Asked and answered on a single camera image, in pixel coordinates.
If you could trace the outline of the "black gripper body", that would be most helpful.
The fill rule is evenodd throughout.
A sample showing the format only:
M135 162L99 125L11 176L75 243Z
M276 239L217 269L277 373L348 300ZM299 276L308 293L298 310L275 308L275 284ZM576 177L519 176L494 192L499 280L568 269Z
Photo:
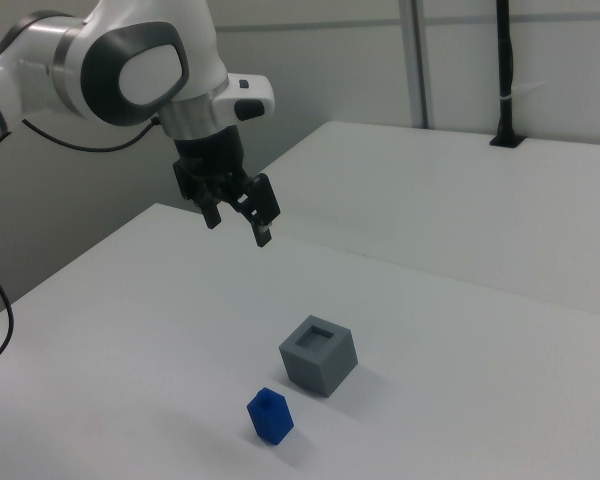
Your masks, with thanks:
M179 158L173 168L184 199L196 206L211 202L253 205L237 126L197 140L175 140L174 144Z

